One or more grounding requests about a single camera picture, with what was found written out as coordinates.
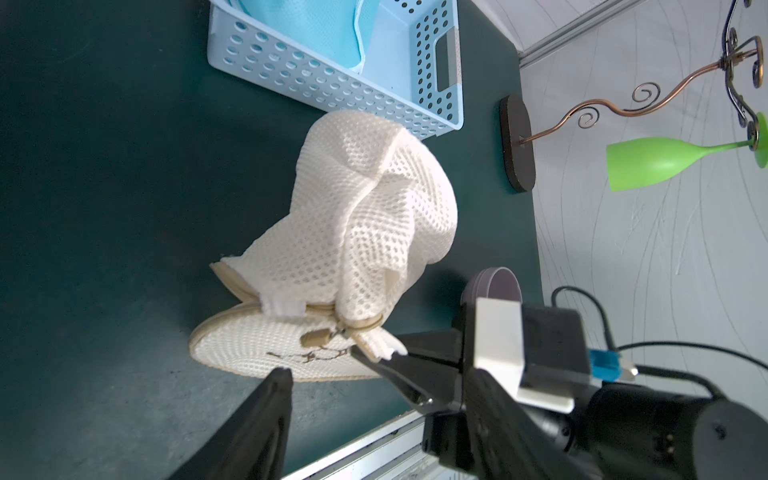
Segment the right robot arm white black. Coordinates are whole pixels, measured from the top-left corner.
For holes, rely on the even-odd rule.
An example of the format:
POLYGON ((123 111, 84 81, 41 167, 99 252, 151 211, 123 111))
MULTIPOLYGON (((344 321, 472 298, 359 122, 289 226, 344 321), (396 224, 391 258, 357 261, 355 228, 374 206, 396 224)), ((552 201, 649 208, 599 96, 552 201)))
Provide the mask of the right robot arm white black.
POLYGON ((425 415, 423 450, 481 479, 763 479, 767 423, 705 397, 590 382, 577 312, 482 298, 458 327, 370 360, 425 415))

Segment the cream mesh laundry bag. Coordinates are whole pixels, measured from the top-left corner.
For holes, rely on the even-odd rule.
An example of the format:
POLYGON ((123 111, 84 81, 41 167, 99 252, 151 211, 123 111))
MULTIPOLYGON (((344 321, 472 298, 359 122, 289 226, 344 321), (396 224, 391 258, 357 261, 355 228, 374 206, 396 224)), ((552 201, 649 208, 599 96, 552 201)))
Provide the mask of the cream mesh laundry bag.
POLYGON ((263 378, 364 380, 406 354, 385 328, 402 295, 449 252, 453 187, 404 126, 360 111, 322 116, 301 148, 288 214, 212 264, 238 304, 191 334, 191 357, 263 378))

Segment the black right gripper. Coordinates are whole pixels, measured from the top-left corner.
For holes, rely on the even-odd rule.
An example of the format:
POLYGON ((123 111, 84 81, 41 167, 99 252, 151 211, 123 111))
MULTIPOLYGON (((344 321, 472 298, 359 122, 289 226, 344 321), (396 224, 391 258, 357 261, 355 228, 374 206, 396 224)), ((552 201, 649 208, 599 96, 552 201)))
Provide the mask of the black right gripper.
POLYGON ((568 453, 576 427, 573 411, 560 414, 513 400, 490 373, 472 366, 474 305, 462 309, 457 329, 411 333, 398 339, 408 350, 390 360, 371 361, 354 346, 351 356, 389 381, 421 414, 457 421, 441 427, 430 443, 441 464, 480 479, 584 479, 583 467, 568 453))

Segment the teal mesh laundry bag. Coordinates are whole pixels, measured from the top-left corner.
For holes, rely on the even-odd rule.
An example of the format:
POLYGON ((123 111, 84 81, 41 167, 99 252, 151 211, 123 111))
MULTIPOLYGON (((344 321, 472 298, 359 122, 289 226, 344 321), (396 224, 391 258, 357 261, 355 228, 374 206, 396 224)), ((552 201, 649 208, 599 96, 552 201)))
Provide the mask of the teal mesh laundry bag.
POLYGON ((244 0, 248 16, 354 72, 363 71, 378 0, 244 0))

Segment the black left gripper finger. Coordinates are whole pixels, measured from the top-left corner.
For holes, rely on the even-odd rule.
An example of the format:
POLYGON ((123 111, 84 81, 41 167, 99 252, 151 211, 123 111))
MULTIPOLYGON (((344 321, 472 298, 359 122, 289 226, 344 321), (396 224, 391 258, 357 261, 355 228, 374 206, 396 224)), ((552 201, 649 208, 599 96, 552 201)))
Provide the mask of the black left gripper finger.
POLYGON ((275 368, 173 479, 279 479, 287 451, 293 377, 275 368))

